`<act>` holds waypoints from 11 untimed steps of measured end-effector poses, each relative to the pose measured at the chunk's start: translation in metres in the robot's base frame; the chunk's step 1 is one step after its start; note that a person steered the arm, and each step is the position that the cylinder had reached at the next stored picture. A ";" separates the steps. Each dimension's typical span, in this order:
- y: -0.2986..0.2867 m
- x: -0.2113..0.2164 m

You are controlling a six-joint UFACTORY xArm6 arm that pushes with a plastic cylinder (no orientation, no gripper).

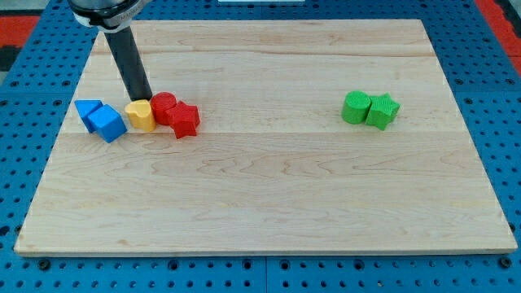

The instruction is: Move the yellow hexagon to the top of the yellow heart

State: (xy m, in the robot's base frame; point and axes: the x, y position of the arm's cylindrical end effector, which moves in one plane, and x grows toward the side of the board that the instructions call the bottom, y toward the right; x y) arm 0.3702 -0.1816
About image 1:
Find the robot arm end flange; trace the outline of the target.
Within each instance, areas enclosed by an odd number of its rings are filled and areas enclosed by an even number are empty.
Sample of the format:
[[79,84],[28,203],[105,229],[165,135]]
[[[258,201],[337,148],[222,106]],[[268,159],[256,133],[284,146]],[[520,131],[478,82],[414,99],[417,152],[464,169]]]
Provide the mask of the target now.
[[78,23],[96,27],[104,33],[117,33],[128,28],[151,0],[68,0]]

